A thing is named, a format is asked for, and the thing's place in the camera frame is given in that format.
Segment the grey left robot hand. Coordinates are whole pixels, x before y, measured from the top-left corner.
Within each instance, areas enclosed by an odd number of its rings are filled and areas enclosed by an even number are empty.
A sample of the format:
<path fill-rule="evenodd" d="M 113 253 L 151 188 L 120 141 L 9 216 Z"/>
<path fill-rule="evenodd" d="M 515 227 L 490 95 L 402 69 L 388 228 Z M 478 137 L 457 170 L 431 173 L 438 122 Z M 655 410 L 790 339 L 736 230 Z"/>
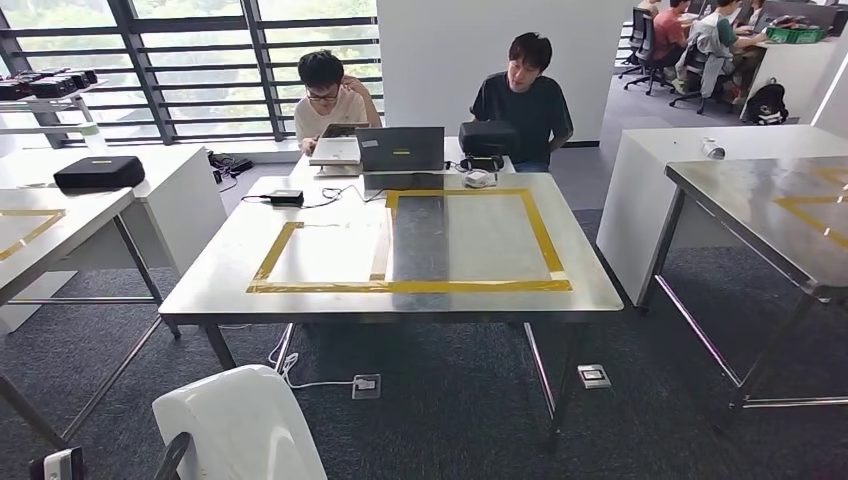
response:
<path fill-rule="evenodd" d="M 160 463 L 154 474 L 154 480 L 179 480 L 178 467 L 183 460 L 192 440 L 191 434 L 177 434 L 165 447 Z"/>

